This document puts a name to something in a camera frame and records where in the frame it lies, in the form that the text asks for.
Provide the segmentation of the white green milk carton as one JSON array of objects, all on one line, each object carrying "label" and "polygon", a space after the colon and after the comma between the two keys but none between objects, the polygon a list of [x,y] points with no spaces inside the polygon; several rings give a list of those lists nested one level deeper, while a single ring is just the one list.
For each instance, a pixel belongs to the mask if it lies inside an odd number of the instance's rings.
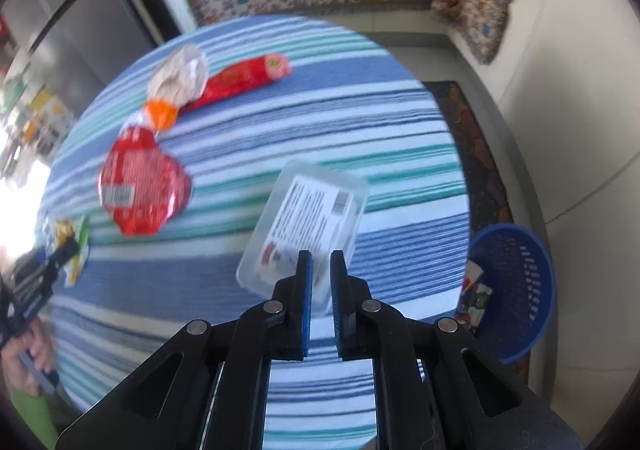
[{"label": "white green milk carton", "polygon": [[456,319],[470,331],[480,326],[492,294],[492,288],[485,285],[483,276],[484,270],[469,259],[465,266]]}]

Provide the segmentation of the clear plastic food box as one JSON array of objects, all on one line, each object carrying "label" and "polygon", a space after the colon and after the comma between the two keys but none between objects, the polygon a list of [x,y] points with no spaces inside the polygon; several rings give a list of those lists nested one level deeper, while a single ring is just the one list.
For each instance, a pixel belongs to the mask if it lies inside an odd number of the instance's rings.
[{"label": "clear plastic food box", "polygon": [[369,193],[369,183],[356,175],[288,161],[239,262],[239,285],[266,299],[278,280],[295,273],[298,253],[306,250],[314,262],[312,313],[327,313],[330,255],[341,251],[346,262],[352,258]]}]

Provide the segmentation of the red round snack bag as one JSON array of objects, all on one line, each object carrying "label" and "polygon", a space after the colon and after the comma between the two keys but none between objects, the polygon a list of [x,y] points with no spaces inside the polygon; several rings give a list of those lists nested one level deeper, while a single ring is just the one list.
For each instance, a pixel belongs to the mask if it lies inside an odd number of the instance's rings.
[{"label": "red round snack bag", "polygon": [[108,153],[98,187],[102,207],[123,235],[153,236],[186,208],[192,179],[163,153],[152,129],[129,125]]}]

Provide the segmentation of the long red snack packet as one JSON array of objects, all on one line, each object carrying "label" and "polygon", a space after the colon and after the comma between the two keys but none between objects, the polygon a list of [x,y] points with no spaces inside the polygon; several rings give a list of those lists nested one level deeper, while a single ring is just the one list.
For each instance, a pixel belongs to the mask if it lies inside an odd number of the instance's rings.
[{"label": "long red snack packet", "polygon": [[281,54],[267,54],[235,62],[209,78],[203,94],[183,106],[178,114],[185,115],[221,100],[258,90],[291,74],[292,66]]}]

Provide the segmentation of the floral paper tissue pack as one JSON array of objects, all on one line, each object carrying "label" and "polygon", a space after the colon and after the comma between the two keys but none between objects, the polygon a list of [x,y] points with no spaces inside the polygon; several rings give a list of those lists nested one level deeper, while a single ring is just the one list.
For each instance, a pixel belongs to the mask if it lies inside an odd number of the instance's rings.
[{"label": "floral paper tissue pack", "polygon": [[186,44],[156,68],[146,90],[146,99],[166,100],[181,108],[202,96],[207,79],[206,55],[200,47]]}]

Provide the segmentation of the orange white small wrapper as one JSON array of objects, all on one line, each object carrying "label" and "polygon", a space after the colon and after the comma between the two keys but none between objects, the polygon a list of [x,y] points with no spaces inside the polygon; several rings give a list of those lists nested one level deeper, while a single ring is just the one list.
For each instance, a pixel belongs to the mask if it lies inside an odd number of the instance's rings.
[{"label": "orange white small wrapper", "polygon": [[146,122],[154,132],[166,131],[177,121],[179,108],[165,99],[150,99],[143,108]]}]

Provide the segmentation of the blue plastic trash basket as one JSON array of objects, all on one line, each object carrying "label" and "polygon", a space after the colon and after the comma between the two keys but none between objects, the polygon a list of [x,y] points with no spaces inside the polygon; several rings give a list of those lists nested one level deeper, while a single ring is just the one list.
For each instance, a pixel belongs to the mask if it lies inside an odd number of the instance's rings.
[{"label": "blue plastic trash basket", "polygon": [[471,331],[504,363],[525,356],[544,335],[555,303],[555,277],[546,246],[512,223],[488,226],[470,241],[468,260],[492,288],[485,316]]}]

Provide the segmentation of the yellow green cardboard box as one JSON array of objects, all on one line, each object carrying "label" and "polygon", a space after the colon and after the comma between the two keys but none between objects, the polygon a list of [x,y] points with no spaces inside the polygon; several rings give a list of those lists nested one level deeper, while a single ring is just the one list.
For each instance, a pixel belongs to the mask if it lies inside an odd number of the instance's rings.
[{"label": "yellow green cardboard box", "polygon": [[28,110],[23,139],[40,158],[53,159],[76,123],[73,112],[47,88],[40,88]]}]

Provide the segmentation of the colourful hexagon floor mat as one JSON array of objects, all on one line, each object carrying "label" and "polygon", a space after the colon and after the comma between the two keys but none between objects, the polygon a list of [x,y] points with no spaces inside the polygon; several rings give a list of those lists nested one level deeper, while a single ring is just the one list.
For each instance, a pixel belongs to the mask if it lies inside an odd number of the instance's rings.
[{"label": "colourful hexagon floor mat", "polygon": [[[472,236],[491,225],[513,224],[506,189],[494,158],[459,86],[454,82],[427,82],[425,87],[438,103],[458,149],[470,198]],[[527,378],[526,355],[504,364],[515,370],[520,378]]]}]

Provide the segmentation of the blue striped tablecloth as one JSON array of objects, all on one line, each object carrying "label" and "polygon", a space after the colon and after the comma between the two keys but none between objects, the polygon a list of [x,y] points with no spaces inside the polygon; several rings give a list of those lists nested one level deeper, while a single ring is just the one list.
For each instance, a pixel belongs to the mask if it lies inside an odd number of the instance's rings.
[{"label": "blue striped tablecloth", "polygon": [[[149,236],[124,235],[104,209],[99,176],[152,75],[197,46],[210,73],[281,54],[283,80],[190,111],[157,136],[192,181],[177,216]],[[288,163],[366,186],[349,271],[372,296],[416,320],[456,306],[468,258],[462,164],[433,95],[392,54],[356,31],[293,16],[235,19],[144,55],[107,85],[56,156],[38,217],[89,222],[79,280],[57,285],[42,320],[78,409],[58,445],[114,446],[107,404],[142,362],[196,319],[218,327],[262,299],[236,277],[250,236]]]}]

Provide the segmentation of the grey multi-door refrigerator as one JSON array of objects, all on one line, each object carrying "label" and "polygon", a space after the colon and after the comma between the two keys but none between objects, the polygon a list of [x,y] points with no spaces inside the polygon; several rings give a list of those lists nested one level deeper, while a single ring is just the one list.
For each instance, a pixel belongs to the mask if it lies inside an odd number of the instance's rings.
[{"label": "grey multi-door refrigerator", "polygon": [[1,0],[27,67],[73,109],[180,31],[165,0]]}]

